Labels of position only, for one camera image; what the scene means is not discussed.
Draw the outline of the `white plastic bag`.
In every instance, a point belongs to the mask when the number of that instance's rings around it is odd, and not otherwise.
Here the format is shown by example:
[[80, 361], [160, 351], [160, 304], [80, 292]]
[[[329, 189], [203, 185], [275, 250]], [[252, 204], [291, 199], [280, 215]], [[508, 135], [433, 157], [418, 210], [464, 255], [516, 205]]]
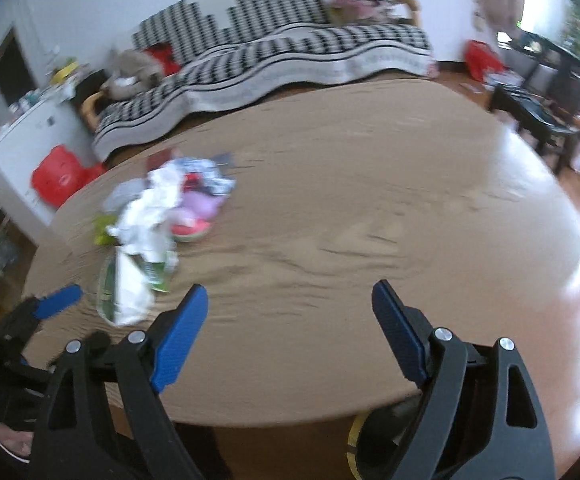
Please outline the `white plastic bag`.
[[183, 169], [170, 160], [143, 178], [115, 186], [102, 203], [102, 211], [115, 214], [108, 233], [125, 254], [148, 263], [165, 263], [174, 250], [169, 234], [169, 213], [180, 202]]

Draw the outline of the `pink plastic toy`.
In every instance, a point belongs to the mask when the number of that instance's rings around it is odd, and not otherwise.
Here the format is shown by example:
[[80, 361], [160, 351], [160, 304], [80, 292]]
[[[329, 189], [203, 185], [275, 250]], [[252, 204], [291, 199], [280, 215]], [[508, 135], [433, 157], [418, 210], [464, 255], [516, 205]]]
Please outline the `pink plastic toy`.
[[204, 236], [212, 228], [225, 200], [225, 196], [204, 192], [183, 193], [183, 203], [168, 214], [169, 229], [174, 240], [187, 243]]

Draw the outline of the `green white snack package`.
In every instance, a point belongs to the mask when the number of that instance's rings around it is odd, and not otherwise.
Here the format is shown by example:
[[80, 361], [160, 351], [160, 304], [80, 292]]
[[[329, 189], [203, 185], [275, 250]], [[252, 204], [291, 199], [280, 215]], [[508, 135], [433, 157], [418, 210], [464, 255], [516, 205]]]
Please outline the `green white snack package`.
[[98, 278], [96, 310], [104, 321], [115, 327], [130, 326], [148, 318], [157, 294], [167, 294], [178, 257], [165, 252], [165, 260], [149, 262], [127, 255], [115, 247], [104, 259]]

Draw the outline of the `green crumpled wrapper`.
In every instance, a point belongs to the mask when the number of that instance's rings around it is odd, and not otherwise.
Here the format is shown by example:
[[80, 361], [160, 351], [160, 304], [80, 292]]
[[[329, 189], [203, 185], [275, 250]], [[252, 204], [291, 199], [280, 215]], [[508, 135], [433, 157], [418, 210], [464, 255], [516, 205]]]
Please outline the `green crumpled wrapper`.
[[116, 238], [108, 231], [110, 226], [115, 226], [116, 214], [97, 214], [92, 219], [92, 229], [94, 229], [94, 243], [96, 246], [109, 246], [116, 243]]

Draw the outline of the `red bear plastic stool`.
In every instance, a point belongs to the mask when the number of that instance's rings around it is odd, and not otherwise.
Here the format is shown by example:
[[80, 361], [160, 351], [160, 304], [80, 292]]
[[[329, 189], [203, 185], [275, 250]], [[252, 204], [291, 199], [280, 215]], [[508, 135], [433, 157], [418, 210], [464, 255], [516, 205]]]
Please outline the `red bear plastic stool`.
[[63, 144], [55, 146], [32, 172], [31, 185], [49, 206], [60, 208], [72, 195], [104, 174], [104, 166], [82, 165]]

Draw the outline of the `white cabinet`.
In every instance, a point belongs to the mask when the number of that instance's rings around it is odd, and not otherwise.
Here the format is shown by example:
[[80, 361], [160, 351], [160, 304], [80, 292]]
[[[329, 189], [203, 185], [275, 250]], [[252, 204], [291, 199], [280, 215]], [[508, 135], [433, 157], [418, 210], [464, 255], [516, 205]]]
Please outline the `white cabinet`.
[[60, 144], [82, 165], [96, 164], [89, 130], [73, 105], [55, 96], [41, 100], [0, 132], [0, 206], [34, 244], [42, 241], [56, 210], [32, 188], [32, 172]]

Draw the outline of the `red cigarette box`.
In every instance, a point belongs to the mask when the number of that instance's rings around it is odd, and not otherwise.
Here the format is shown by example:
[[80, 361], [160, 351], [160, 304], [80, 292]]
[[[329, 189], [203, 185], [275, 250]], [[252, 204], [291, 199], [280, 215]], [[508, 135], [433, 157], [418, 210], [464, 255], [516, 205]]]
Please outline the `red cigarette box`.
[[183, 153], [178, 148], [164, 148], [164, 150], [155, 152], [147, 157], [145, 160], [145, 172], [148, 174], [181, 156], [183, 156]]

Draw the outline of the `crumpled blue white wrapper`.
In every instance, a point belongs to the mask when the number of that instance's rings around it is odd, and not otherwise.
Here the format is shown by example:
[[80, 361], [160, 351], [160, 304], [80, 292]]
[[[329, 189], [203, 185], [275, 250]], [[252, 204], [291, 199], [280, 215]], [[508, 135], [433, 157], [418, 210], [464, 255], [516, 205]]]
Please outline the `crumpled blue white wrapper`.
[[180, 157], [174, 162], [183, 173], [183, 192], [200, 191], [213, 196], [229, 196], [235, 188], [235, 179], [225, 176], [212, 159]]

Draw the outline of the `brown plush toy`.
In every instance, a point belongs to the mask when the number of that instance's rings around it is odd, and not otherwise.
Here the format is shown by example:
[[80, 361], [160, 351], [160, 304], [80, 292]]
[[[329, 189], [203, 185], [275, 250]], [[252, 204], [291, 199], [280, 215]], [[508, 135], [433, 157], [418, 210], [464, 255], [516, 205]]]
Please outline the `brown plush toy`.
[[126, 101], [157, 87], [163, 78], [163, 67], [154, 56], [130, 49], [115, 56], [111, 76], [101, 90], [113, 101]]

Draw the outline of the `dark wooden side table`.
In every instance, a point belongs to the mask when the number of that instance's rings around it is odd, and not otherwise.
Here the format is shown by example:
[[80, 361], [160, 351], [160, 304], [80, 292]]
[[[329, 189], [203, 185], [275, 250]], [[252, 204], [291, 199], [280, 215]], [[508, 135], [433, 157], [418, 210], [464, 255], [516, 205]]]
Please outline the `dark wooden side table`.
[[570, 164], [580, 140], [580, 128], [575, 125], [580, 112], [580, 79], [556, 84], [546, 100], [521, 87], [497, 84], [487, 110], [511, 115], [516, 120], [516, 132], [527, 130], [536, 140], [535, 152], [540, 157], [549, 153], [558, 156], [552, 169], [557, 177]]

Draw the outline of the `red cushion on sofa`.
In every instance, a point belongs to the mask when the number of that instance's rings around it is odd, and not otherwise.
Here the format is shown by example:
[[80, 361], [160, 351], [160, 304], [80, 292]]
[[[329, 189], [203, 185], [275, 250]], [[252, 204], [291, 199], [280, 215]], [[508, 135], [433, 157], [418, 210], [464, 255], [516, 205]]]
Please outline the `red cushion on sofa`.
[[145, 53], [160, 63], [165, 76], [174, 75], [181, 69], [181, 65], [174, 56], [173, 48], [167, 42], [153, 44], [153, 46], [145, 48]]

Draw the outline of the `black white striped sofa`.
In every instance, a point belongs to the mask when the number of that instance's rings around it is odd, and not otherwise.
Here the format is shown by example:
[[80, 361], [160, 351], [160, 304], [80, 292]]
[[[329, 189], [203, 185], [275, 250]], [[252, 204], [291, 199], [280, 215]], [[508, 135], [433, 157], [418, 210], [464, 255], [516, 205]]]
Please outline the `black white striped sofa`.
[[133, 46], [166, 44], [179, 69], [104, 109], [92, 140], [97, 158], [160, 139], [190, 114], [238, 110], [289, 84], [336, 86], [383, 70], [434, 76], [420, 26], [337, 25], [327, 1], [180, 0], [140, 22]]

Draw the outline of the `pink floral cushion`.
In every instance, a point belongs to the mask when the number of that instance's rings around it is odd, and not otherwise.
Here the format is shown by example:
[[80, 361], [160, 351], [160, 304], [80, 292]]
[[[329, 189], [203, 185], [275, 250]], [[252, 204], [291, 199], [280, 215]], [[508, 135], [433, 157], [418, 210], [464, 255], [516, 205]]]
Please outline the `pink floral cushion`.
[[334, 25], [394, 24], [405, 0], [320, 0]]

